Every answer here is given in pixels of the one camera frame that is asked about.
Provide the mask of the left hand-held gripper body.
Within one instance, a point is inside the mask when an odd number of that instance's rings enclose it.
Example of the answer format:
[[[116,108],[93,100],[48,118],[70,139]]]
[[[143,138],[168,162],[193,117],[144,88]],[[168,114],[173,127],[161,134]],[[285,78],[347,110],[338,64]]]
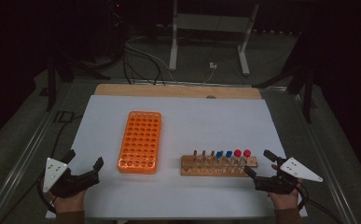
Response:
[[[99,182],[99,172],[93,169],[83,175],[72,175],[68,164],[47,158],[42,190],[68,198]]]

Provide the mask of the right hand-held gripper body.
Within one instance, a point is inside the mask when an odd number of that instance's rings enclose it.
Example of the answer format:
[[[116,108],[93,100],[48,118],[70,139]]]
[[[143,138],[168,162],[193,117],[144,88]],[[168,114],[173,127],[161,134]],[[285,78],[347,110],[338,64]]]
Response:
[[[297,161],[295,158],[283,159],[273,157],[270,161],[278,166],[276,175],[271,177],[256,176],[255,189],[276,194],[290,194],[300,180],[310,180],[321,183],[323,178]]]

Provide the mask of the wooden test tube rack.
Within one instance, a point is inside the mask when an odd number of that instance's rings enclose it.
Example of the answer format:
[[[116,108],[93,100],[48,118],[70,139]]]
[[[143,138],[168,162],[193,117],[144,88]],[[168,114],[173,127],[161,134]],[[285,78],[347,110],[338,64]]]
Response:
[[[234,171],[236,168],[236,166],[233,164],[234,162],[234,151],[232,151],[232,156],[231,156],[231,171],[228,172],[227,171],[227,165],[225,164],[225,160],[226,160],[226,152],[227,151],[223,151],[223,159],[222,159],[222,168],[223,168],[223,172],[220,173],[217,171],[217,164],[216,164],[216,159],[215,159],[215,167],[214,167],[214,171],[212,173],[209,172],[209,168],[210,168],[210,154],[206,153],[206,158],[205,158],[205,167],[206,170],[203,172],[201,171],[201,154],[198,153],[198,163],[196,164],[196,171],[192,171],[191,168],[193,166],[193,154],[192,155],[184,155],[181,157],[181,175],[187,175],[187,176],[224,176],[224,177],[247,177],[247,174],[244,172],[244,160],[243,160],[243,152],[244,150],[241,150],[242,152],[242,156],[240,158],[240,164],[239,166],[242,168],[242,170],[237,173],[236,171]],[[250,156],[248,159],[248,163],[247,166],[252,167],[252,168],[256,168],[258,167],[258,163],[257,163],[257,158],[254,156]]]

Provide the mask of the red cap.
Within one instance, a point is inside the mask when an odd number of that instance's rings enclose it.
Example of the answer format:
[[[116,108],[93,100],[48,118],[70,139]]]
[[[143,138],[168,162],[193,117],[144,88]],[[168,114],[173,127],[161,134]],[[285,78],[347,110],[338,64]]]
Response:
[[[242,170],[242,168],[239,166],[241,156],[242,156],[242,152],[239,149],[235,149],[233,164],[236,166],[235,167],[236,169],[234,171],[236,171],[237,173],[239,173]]]

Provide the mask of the orange plastic test tube rack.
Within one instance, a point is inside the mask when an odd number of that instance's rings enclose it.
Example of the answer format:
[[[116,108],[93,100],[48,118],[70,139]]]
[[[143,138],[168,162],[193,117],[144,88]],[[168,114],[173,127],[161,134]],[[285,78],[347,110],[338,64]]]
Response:
[[[160,149],[161,113],[131,111],[125,126],[117,168],[124,174],[156,173]]]

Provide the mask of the person's left hand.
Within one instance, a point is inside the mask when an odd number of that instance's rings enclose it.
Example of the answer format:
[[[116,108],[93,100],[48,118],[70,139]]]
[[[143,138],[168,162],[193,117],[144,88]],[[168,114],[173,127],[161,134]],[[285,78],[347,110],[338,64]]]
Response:
[[[59,196],[50,193],[49,196],[53,201],[54,208],[57,213],[68,213],[68,212],[78,212],[84,210],[84,198],[86,191],[80,191],[78,194],[68,197],[61,198]]]

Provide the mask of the person's right hand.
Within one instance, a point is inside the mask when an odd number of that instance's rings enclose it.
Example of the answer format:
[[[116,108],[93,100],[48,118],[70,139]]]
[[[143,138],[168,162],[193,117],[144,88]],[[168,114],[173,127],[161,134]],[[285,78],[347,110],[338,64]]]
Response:
[[[290,194],[277,194],[268,192],[267,196],[271,198],[275,210],[296,209],[299,204],[299,188],[301,183],[298,182],[297,187]]]

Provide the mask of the white table sheet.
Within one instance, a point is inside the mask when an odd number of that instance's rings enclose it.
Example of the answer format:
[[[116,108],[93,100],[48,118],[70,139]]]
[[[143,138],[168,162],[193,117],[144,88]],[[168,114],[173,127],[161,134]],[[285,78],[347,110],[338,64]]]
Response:
[[[162,115],[157,171],[123,174],[117,168],[126,120],[133,110]],[[273,206],[247,177],[182,176],[180,159],[193,152],[249,149],[257,173],[273,175],[263,152],[284,149],[262,100],[98,96],[90,98],[73,142],[76,174],[97,159],[104,166],[99,184],[85,198],[88,218],[205,219],[270,217]]]

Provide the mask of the wooden table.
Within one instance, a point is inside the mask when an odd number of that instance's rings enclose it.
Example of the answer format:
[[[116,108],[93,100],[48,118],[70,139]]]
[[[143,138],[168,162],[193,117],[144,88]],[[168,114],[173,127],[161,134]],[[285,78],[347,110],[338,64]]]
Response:
[[[258,89],[213,86],[99,84],[94,94],[212,99],[261,99],[261,94]]]

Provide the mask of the grey metal stand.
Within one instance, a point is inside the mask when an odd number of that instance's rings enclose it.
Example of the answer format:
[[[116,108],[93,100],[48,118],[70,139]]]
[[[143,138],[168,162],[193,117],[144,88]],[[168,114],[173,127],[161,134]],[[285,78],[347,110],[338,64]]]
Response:
[[[218,31],[243,33],[243,42],[237,47],[238,58],[242,74],[248,76],[251,71],[249,69],[246,58],[246,47],[252,34],[254,23],[256,20],[259,4],[254,3],[249,16],[234,17],[222,15],[206,15],[206,14],[189,14],[180,13],[178,11],[178,0],[173,0],[173,25],[172,25],[172,47],[168,68],[175,71],[177,66],[177,31],[178,30],[198,30],[198,31]]]

